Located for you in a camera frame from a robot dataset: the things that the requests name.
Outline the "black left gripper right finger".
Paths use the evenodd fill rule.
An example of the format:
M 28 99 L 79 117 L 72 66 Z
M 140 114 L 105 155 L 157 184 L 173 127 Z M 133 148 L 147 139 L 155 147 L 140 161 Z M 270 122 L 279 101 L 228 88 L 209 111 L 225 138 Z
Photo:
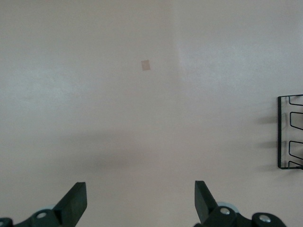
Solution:
M 195 208 L 201 227 L 237 226 L 236 212 L 225 203 L 218 204 L 204 181 L 195 181 Z

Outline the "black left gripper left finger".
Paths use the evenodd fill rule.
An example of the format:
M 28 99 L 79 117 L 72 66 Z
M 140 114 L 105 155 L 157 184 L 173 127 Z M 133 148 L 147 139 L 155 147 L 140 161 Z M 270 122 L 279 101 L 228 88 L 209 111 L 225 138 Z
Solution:
M 74 227 L 87 208 L 86 183 L 76 183 L 52 208 L 37 211 L 17 227 Z

